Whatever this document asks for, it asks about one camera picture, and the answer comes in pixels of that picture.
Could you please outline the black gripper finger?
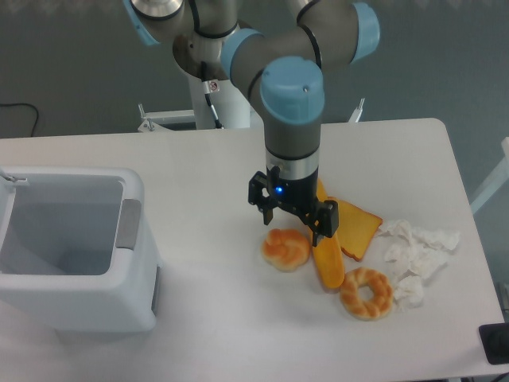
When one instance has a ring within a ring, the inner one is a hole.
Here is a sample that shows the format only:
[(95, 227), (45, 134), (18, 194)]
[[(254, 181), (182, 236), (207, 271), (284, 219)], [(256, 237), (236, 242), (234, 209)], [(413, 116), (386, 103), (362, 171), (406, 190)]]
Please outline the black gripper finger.
[(312, 245), (316, 247), (320, 241), (327, 237), (332, 238), (339, 227), (339, 207), (332, 200), (319, 201), (316, 199), (312, 203), (310, 212), (304, 217), (304, 224), (312, 232)]
[(268, 225), (274, 217), (274, 209), (278, 206), (277, 200), (270, 194), (264, 195), (263, 191), (268, 190), (267, 176), (258, 171), (249, 180), (248, 203), (255, 205), (262, 214), (263, 223)]

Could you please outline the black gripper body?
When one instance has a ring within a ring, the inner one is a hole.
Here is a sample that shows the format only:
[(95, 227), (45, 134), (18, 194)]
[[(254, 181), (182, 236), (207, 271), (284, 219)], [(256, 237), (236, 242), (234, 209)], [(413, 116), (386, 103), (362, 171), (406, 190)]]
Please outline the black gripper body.
[(297, 216), (303, 223), (309, 223), (309, 217), (316, 209), (318, 170), (308, 177), (288, 180), (280, 176), (280, 169), (275, 166), (266, 174), (268, 196), (263, 200), (263, 222), (270, 223), (273, 209), (279, 208)]

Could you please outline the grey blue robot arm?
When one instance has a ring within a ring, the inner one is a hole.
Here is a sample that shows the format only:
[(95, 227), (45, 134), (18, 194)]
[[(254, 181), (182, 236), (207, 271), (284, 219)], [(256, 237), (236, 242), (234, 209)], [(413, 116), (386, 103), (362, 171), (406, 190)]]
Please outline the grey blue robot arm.
[(296, 25), (266, 37), (240, 25), (237, 1), (127, 1), (127, 13), (148, 45), (198, 37), (208, 54), (192, 62), (201, 80), (227, 78), (261, 117), (266, 168), (248, 187), (248, 201), (270, 222), (278, 208), (297, 216), (312, 242), (339, 226), (335, 201), (317, 197), (323, 73), (372, 54), (379, 19), (366, 3), (290, 1)]

